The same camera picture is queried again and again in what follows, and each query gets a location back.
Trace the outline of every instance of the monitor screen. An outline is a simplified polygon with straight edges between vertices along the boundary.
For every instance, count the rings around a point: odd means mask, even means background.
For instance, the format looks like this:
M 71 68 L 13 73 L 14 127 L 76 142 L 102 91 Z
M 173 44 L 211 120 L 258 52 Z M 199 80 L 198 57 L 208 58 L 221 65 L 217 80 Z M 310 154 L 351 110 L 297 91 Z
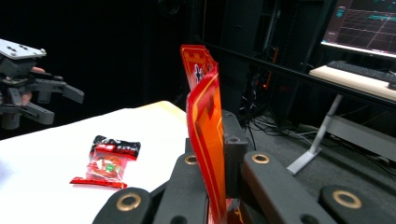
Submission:
M 322 45 L 396 60 L 396 0 L 338 0 Z

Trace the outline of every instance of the floor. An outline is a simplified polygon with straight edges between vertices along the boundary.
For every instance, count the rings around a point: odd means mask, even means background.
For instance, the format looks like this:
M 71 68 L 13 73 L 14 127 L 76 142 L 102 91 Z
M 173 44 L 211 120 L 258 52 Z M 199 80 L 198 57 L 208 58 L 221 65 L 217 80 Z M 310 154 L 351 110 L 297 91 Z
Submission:
M 317 128 L 300 125 L 280 132 L 269 114 L 252 119 L 243 127 L 256 150 L 273 155 L 285 169 L 306 152 Z M 362 193 L 375 204 L 375 211 L 396 220 L 396 165 L 336 136 L 327 134 L 321 152 L 294 177 L 316 200 L 320 190 L 339 185 Z

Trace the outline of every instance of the dark background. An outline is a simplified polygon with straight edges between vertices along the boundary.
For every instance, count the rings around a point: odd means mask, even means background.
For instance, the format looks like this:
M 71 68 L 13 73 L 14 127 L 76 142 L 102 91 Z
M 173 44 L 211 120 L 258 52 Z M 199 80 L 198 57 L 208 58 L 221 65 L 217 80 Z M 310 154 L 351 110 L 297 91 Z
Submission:
M 21 118 L 20 128 L 0 130 L 0 139 L 161 100 L 184 109 L 188 85 L 179 47 L 196 43 L 197 35 L 207 43 L 267 61 L 273 60 L 278 48 L 277 64 L 304 73 L 340 59 L 381 66 L 383 60 L 324 49 L 319 44 L 334 3 L 2 1 L 0 38 L 45 49 L 48 55 L 38 60 L 37 66 L 84 91 L 85 100 L 80 105 L 54 93 L 49 105 L 40 105 L 55 113 L 52 125 Z M 280 74 L 272 74 L 268 89 L 258 88 L 252 83 L 262 84 L 268 71 L 208 49 L 219 62 L 223 109 L 235 113 L 242 122 L 269 107 L 279 126 L 291 121 L 318 127 L 335 97 L 333 92 Z M 258 88 L 256 96 L 252 96 L 252 88 Z M 255 111 L 247 109 L 252 100 Z M 372 127 L 396 135 L 395 121 L 389 122 L 394 120 L 394 113 L 382 108 L 345 99 L 339 113 L 363 107 L 350 118 L 359 123 L 373 120 Z
M 173 102 L 183 93 L 178 51 L 185 38 L 182 4 L 177 13 L 172 6 L 144 0 L 1 4 L 0 38 L 45 49 L 48 54 L 37 66 L 85 92 L 82 105 L 57 93 L 49 105 L 40 105 L 55 113 L 52 126 L 124 107 Z M 47 127 L 21 118 L 18 130 L 0 134 L 4 138 Z

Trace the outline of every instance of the red snack packet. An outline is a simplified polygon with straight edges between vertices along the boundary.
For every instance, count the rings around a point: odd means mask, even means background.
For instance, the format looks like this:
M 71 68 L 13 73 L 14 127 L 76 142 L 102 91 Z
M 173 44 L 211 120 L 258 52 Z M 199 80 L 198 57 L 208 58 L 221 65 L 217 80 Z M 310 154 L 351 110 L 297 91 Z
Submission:
M 218 66 L 204 45 L 181 45 L 180 54 L 191 91 L 207 73 Z
M 135 161 L 139 154 L 139 142 L 126 142 L 97 135 L 90 151 L 90 162 L 85 177 L 75 177 L 70 184 L 89 184 L 117 189 L 127 187 L 122 182 L 128 161 Z

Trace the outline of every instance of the white table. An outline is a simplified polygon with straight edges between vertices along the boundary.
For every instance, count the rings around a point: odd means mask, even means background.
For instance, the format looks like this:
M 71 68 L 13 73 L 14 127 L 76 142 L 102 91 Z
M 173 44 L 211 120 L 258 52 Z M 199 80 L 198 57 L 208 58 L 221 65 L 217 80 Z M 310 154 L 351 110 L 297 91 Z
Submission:
M 186 114 L 162 101 L 0 141 L 0 223 L 92 223 L 118 189 L 69 182 L 85 176 L 98 134 L 141 143 L 123 180 L 151 192 L 184 153 Z
M 309 75 L 396 102 L 396 91 L 388 88 L 388 82 L 348 73 L 326 65 L 311 70 Z M 296 175 L 319 154 L 320 148 L 318 146 L 325 133 L 332 133 L 357 146 L 364 147 L 378 155 L 396 161 L 395 138 L 335 116 L 342 98 L 343 95 L 341 94 L 337 94 L 335 97 L 329 112 L 320 125 L 311 148 L 288 166 L 288 170 L 292 175 Z

